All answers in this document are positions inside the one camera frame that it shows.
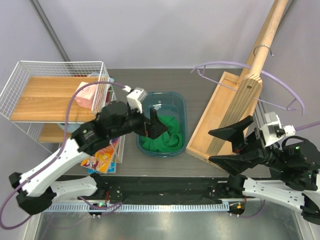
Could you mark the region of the green tank top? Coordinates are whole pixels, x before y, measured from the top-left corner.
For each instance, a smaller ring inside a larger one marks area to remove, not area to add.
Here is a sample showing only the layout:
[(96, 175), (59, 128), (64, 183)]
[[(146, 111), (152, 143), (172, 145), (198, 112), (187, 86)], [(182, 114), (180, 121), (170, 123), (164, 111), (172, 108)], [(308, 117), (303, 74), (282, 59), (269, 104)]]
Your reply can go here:
[(179, 122), (174, 116), (159, 115), (158, 118), (168, 130), (156, 139), (141, 137), (141, 147), (153, 153), (172, 153), (180, 150), (184, 140)]

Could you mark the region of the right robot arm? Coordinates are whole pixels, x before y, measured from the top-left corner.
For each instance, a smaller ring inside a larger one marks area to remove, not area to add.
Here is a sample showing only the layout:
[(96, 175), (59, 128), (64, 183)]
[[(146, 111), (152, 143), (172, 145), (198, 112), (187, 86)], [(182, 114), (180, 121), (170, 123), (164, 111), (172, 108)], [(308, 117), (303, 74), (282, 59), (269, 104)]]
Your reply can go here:
[[(248, 135), (251, 115), (229, 126), (212, 129), (209, 135), (228, 141), (232, 155), (210, 156), (209, 161), (229, 174), (226, 193), (261, 198), (300, 213), (304, 220), (320, 223), (320, 152), (308, 139), (297, 136), (293, 125), (282, 125), (275, 112), (265, 114), (266, 123)], [(243, 175), (257, 165), (279, 172), (288, 190), (271, 187)]]

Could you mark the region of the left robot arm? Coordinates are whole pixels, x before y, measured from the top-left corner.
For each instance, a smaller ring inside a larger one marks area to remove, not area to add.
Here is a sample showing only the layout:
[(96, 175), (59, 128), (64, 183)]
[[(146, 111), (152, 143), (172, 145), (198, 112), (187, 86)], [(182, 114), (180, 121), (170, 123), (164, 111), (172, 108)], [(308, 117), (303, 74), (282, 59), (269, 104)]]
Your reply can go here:
[(98, 173), (76, 179), (58, 181), (67, 170), (107, 147), (110, 142), (129, 133), (156, 139), (168, 128), (160, 121), (155, 109), (146, 117), (127, 103), (112, 101), (96, 118), (75, 130), (61, 147), (41, 164), (25, 173), (14, 172), (9, 176), (17, 189), (17, 203), (30, 215), (39, 214), (53, 203), (77, 197), (100, 200), (108, 185)]

